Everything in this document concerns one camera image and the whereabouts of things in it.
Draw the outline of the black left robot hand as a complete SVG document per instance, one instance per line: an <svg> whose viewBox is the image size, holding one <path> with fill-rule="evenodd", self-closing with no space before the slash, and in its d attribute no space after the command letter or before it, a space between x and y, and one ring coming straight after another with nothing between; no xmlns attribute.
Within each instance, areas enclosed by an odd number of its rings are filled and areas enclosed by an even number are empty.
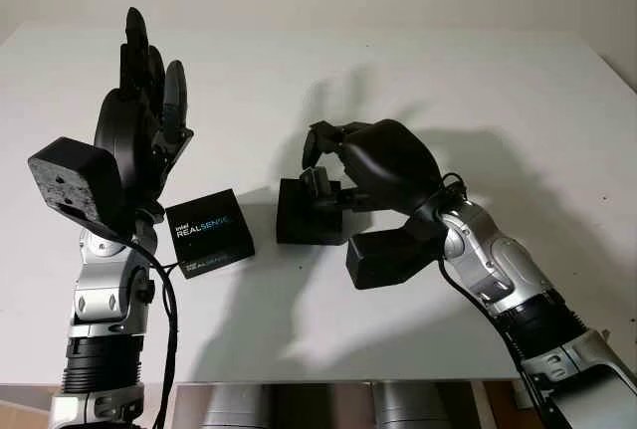
<svg viewBox="0 0 637 429"><path fill-rule="evenodd" d="M134 7L126 13L125 35L119 85L103 101L94 145L113 155L126 206L159 223L164 215L159 197L194 136L186 126L185 71L178 60L163 64Z"/></svg>

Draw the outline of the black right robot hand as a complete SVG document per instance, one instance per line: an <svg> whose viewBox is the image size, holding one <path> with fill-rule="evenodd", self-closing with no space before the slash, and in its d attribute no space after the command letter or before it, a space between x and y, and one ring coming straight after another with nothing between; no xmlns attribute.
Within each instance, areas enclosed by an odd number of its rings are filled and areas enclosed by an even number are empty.
<svg viewBox="0 0 637 429"><path fill-rule="evenodd" d="M332 125L324 120L310 126L302 168L314 168L323 154L334 153L355 184L323 206L352 211L394 210L412 215L442 188L439 166L426 145L394 119L375 123Z"/></svg>

